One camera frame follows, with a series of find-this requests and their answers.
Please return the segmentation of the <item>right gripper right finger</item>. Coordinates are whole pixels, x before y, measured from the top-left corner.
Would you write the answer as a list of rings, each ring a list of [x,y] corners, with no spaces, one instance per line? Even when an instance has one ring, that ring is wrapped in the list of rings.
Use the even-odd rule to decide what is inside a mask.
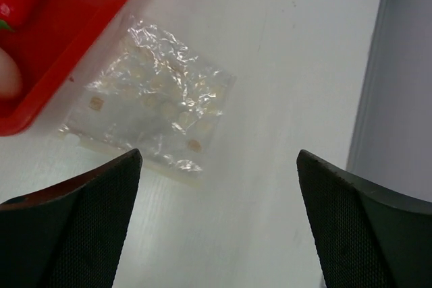
[[[430,287],[431,203],[301,150],[300,190],[326,287]]]

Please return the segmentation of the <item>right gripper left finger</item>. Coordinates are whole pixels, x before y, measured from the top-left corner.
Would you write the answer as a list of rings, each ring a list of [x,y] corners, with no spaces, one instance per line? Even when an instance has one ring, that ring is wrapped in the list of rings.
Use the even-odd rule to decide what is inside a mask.
[[[133,149],[1,203],[1,286],[112,287],[141,168]]]

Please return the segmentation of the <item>clear zip top bag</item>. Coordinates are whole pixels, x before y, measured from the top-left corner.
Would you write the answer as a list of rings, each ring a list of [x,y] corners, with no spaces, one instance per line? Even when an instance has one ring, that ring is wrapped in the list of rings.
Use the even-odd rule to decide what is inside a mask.
[[[136,148],[147,169],[193,185],[234,82],[174,34],[130,15],[59,130],[93,150]]]

